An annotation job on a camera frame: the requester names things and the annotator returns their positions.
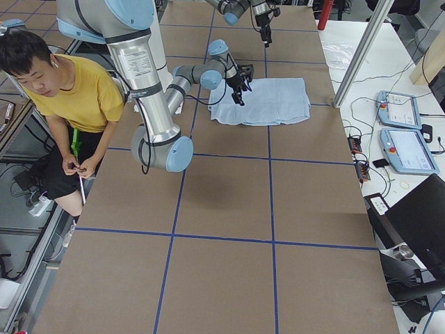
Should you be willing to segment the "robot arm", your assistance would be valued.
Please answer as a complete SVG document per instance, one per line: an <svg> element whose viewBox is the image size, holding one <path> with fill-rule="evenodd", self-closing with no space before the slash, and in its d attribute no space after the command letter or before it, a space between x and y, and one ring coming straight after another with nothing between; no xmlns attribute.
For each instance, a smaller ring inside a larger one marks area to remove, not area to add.
<svg viewBox="0 0 445 334"><path fill-rule="evenodd" d="M272 43L270 23L275 11L279 11L279 8L272 6L267 1L206 0L205 2L216 9L230 26L237 24L244 13L249 11L254 30L259 32L264 47L268 48Z"/></svg>
<svg viewBox="0 0 445 334"><path fill-rule="evenodd" d="M156 24L153 1L57 1L56 5L63 35L108 47L115 70L143 119L133 135L131 151L144 167L181 172L190 164L193 142L182 135L172 117L193 84L214 90L225 81L233 90L234 102L243 103L253 67L237 64L224 40L209 45L207 63L177 67L172 83L161 83L149 45Z"/></svg>

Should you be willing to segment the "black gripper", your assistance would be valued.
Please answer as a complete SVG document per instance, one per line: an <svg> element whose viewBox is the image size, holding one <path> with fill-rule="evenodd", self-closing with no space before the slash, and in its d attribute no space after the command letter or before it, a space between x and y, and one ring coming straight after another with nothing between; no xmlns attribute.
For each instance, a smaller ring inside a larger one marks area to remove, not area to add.
<svg viewBox="0 0 445 334"><path fill-rule="evenodd" d="M264 47L269 47L271 43L271 30L267 29L270 24L270 13L256 14L256 23L261 30L261 40Z"/></svg>
<svg viewBox="0 0 445 334"><path fill-rule="evenodd" d="M244 87L244 78L242 74L235 74L232 77L226 77L225 81L227 85L233 90L232 99L235 104L239 104L244 106L245 103L243 101L243 87Z"/></svg>

